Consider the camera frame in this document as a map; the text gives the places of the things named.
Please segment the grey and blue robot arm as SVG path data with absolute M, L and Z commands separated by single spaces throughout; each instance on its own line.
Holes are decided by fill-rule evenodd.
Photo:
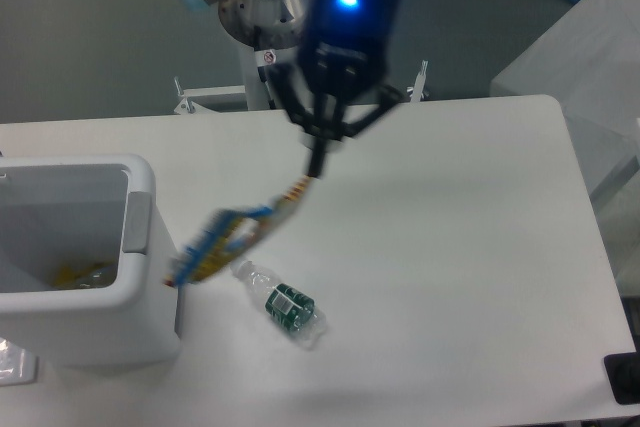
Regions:
M 401 0 L 184 2 L 216 8 L 238 47 L 248 108 L 281 108 L 309 138 L 309 177 L 321 176 L 332 146 L 403 99 L 386 83 Z

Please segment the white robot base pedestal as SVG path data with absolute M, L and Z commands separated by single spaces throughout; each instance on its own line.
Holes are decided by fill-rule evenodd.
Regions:
M 295 60 L 311 0 L 223 0 L 218 16 L 236 42 L 247 94 L 260 95 L 267 69 Z

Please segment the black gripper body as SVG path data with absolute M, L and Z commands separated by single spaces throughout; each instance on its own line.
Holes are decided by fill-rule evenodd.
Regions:
M 387 73 L 400 0 L 313 0 L 297 63 L 309 90 L 358 97 Z

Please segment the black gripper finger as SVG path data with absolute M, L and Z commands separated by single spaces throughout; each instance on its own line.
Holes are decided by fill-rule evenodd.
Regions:
M 310 138 L 306 175 L 321 178 L 331 143 L 329 126 L 324 119 L 326 96 L 313 94 L 312 109 L 305 107 L 294 88 L 293 74 L 291 64 L 276 64 L 267 69 L 267 84 L 276 105 Z
M 325 94 L 324 100 L 333 97 L 335 105 L 329 114 L 329 119 L 325 121 L 324 140 L 341 142 L 344 137 L 355 138 L 403 101 L 403 93 L 388 84 L 380 86 L 377 93 L 378 103 L 369 112 L 354 121 L 345 120 L 347 106 L 342 99 Z

